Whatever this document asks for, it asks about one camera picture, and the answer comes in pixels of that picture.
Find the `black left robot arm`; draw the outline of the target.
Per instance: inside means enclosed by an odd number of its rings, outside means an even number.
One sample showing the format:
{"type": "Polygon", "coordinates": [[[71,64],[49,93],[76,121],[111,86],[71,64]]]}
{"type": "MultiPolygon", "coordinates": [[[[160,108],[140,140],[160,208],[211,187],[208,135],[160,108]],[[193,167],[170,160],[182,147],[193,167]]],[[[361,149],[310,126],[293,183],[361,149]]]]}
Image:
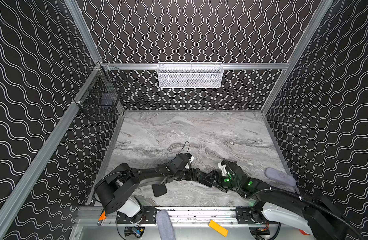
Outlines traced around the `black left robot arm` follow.
{"type": "Polygon", "coordinates": [[[111,214],[119,210],[139,187],[152,186],[156,198],[165,195],[166,184],[173,181],[197,182],[212,187],[213,180],[208,174],[191,167],[192,158],[190,153],[178,154],[169,162],[149,169],[120,164],[95,185],[104,212],[111,214]]]}

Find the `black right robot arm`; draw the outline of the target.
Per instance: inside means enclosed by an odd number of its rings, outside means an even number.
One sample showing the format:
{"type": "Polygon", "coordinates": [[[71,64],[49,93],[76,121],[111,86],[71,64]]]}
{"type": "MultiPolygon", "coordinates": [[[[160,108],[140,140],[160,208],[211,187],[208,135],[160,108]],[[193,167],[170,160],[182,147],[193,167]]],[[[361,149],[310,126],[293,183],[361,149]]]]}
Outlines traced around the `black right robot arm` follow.
{"type": "Polygon", "coordinates": [[[364,238],[327,196],[314,197],[273,187],[248,176],[236,162],[223,160],[219,163],[219,170],[211,171],[205,179],[225,193],[234,191],[246,200],[255,200],[252,209],[257,222],[264,218],[270,221],[270,217],[266,217],[264,212],[266,208],[273,206],[305,220],[317,240],[344,240],[349,233],[360,240],[364,238]]]}

